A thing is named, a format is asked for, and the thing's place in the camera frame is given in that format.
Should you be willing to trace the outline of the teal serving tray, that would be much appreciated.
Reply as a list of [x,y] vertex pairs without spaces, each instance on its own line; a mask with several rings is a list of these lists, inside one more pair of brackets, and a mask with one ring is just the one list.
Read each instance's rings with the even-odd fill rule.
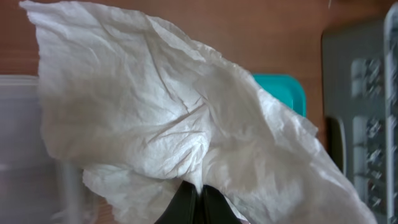
[[290,75],[255,73],[255,81],[272,96],[303,117],[307,116],[307,99],[301,84]]

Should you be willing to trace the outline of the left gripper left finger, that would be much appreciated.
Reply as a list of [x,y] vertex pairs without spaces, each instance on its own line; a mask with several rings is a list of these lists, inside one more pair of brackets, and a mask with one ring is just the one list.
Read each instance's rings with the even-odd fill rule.
[[155,224],[194,224],[197,198],[196,187],[183,181]]

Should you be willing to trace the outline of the grey dishwasher rack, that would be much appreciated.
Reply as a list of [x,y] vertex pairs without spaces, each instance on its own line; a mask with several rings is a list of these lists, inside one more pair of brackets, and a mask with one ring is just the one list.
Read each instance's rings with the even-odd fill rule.
[[322,36],[328,148],[378,223],[397,222],[397,5]]

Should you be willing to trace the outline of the white napkin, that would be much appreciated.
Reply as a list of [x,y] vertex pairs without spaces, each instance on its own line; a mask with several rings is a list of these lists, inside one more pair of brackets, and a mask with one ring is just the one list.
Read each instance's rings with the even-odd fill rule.
[[250,223],[375,223],[305,117],[177,26],[90,2],[21,2],[36,28],[42,137],[120,223],[154,223],[180,183]]

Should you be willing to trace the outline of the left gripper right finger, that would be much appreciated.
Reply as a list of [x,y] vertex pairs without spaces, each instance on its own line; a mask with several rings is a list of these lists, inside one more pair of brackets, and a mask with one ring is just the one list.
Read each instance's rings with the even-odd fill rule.
[[201,197],[204,224],[241,224],[219,190],[205,185]]

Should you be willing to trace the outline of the clear plastic waste bin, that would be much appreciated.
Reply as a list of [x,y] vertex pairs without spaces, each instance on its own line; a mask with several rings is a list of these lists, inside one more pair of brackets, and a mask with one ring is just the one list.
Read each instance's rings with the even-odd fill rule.
[[47,153],[37,85],[1,75],[1,223],[95,223],[97,197],[81,169]]

